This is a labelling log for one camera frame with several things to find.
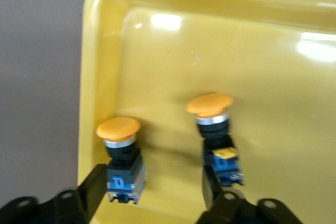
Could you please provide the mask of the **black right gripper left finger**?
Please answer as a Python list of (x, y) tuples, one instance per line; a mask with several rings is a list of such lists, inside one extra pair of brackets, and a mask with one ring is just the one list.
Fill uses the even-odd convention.
[(106, 166), (98, 164), (76, 188), (40, 204), (33, 196), (0, 208), (0, 224), (89, 224), (106, 193)]

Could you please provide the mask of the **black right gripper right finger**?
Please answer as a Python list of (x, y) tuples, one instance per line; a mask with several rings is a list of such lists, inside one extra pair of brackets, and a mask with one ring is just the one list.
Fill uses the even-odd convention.
[(203, 168), (202, 192), (206, 211), (195, 224), (302, 224), (279, 200), (263, 198), (253, 205), (238, 189), (222, 187), (211, 167)]

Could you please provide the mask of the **yellow mushroom push button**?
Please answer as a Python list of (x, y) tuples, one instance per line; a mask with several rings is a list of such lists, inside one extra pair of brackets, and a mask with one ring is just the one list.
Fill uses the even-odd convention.
[(122, 117), (104, 121), (96, 130), (111, 158), (107, 165), (107, 194), (110, 202), (139, 202), (146, 183), (146, 169), (141, 149), (136, 143), (140, 128), (138, 120)]

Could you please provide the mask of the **yellow push button with tag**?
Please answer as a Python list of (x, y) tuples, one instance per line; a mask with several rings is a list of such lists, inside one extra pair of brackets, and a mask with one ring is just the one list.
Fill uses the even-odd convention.
[(203, 138), (204, 164), (211, 166), (223, 187), (243, 185), (239, 153), (230, 136), (230, 117), (227, 108), (233, 98), (227, 94), (208, 94), (195, 98), (186, 110), (195, 115), (196, 125)]

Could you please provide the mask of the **brown table cover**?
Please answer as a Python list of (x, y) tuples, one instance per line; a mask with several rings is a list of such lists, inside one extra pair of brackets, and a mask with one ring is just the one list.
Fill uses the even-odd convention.
[[(81, 11), (84, 0), (0, 0), (0, 202), (47, 199), (77, 168)], [(297, 209), (336, 206), (336, 125), (327, 120), (336, 62), (321, 62), (305, 110), (263, 64), (225, 67), (237, 79), (234, 130), (251, 201), (275, 197)]]

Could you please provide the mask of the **yellow plastic tray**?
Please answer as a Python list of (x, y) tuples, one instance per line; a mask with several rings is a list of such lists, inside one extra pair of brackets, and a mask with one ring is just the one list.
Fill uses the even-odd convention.
[(336, 224), (336, 0), (85, 0), (78, 179), (109, 156), (105, 120), (141, 123), (138, 204), (104, 199), (92, 224), (193, 224), (202, 140), (185, 109), (225, 93), (251, 203)]

